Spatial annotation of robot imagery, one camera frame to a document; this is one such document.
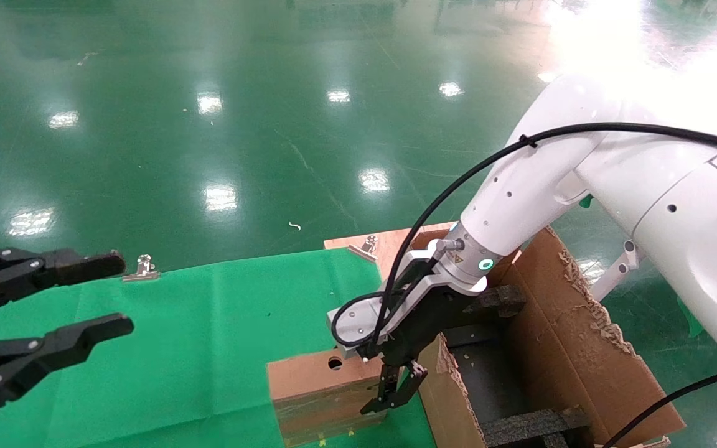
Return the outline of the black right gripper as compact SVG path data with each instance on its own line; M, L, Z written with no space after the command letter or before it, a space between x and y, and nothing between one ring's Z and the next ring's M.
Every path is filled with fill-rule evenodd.
M380 372L377 397L360 411L362 415L381 413L410 402L426 379L423 366L401 366L418 359L420 353L442 330L454 324L472 301L480 295L480 281L465 283L429 259L410 261L395 280L390 304L395 310L382 329L380 353L384 364Z

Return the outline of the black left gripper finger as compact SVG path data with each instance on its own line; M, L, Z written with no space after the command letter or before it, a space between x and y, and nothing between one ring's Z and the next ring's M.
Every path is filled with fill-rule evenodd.
M0 409L22 399L52 372L85 363L94 347L134 331L123 313L57 328L43 337L0 340Z
M0 248L0 307L50 287L119 276L126 268L117 251L85 257L69 248L43 253Z

